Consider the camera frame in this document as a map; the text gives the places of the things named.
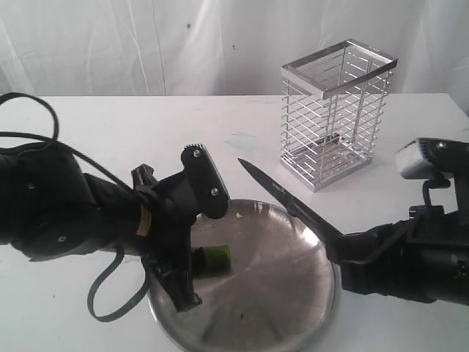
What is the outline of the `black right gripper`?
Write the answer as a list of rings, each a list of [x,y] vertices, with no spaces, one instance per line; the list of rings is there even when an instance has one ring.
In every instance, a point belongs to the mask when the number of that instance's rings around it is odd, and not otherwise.
[[[402,247],[413,228],[413,220],[398,221],[329,239],[327,257],[341,269],[342,288],[361,295],[409,296]]]

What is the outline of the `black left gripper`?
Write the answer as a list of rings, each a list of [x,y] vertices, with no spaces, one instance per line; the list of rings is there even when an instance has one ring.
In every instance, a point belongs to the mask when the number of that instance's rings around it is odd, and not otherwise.
[[[204,271],[204,250],[191,245],[191,227],[202,212],[186,171],[160,181],[154,169],[142,164],[132,170],[134,190],[145,199],[151,224],[144,262],[168,294],[176,312],[187,312],[202,303],[193,288],[193,277]]]

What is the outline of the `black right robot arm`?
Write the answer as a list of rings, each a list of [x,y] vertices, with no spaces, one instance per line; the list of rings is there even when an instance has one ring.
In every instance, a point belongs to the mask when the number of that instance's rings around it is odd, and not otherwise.
[[[468,304],[468,143],[417,138],[396,154],[400,175],[422,180],[409,218],[325,242],[344,290],[431,304]]]

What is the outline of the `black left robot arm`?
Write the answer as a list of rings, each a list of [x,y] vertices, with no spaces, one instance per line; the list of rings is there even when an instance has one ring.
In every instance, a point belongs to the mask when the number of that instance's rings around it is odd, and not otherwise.
[[[1,243],[32,262],[70,255],[112,252],[112,263],[89,289],[94,310],[99,286],[130,254],[144,269],[141,288],[117,311],[100,316],[109,322],[134,308],[159,281],[176,310],[201,303],[193,276],[203,266],[191,247],[191,227],[200,209],[186,174],[157,181],[141,165],[128,188],[83,172],[61,144],[30,143],[1,151]]]

